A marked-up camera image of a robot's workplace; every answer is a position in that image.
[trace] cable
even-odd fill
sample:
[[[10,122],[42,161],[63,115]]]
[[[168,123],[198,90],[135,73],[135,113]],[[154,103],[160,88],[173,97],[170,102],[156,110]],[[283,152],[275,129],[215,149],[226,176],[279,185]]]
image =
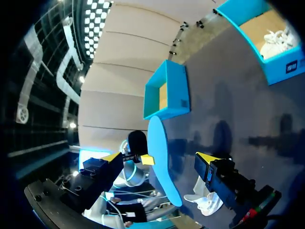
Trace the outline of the cable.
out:
[[[127,192],[127,191],[115,191],[114,194],[117,195],[137,195],[137,196],[141,196],[141,197],[149,197],[149,198],[156,198],[156,199],[160,199],[160,198],[166,198],[167,196],[163,196],[163,197],[151,197],[151,196],[147,196],[147,195],[142,195],[142,194],[138,194],[138,193],[133,193],[133,192]]]
[[[166,221],[166,220],[171,220],[171,219],[176,219],[176,218],[180,218],[181,216],[176,216],[176,217],[172,217],[172,218],[168,218],[168,219],[162,219],[162,220],[152,220],[152,221],[149,221],[149,222],[162,222],[162,221]]]
[[[142,191],[142,192],[131,192],[131,193],[145,193],[145,192],[153,192],[154,190],[148,190],[148,191]],[[114,192],[126,192],[126,191],[121,191],[121,190],[115,190]]]

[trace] blue shelf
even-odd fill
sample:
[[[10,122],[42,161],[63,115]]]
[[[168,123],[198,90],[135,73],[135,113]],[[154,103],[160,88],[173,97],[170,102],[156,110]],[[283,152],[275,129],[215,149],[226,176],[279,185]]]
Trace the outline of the blue shelf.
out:
[[[159,90],[167,84],[167,107],[159,109]],[[145,85],[143,118],[156,115],[168,119],[190,111],[186,70],[183,65],[165,60]]]
[[[305,55],[299,45],[267,60],[262,58],[259,50],[239,26],[269,10],[270,6],[265,0],[228,0],[217,8],[250,44],[268,84],[271,85],[305,72]]]

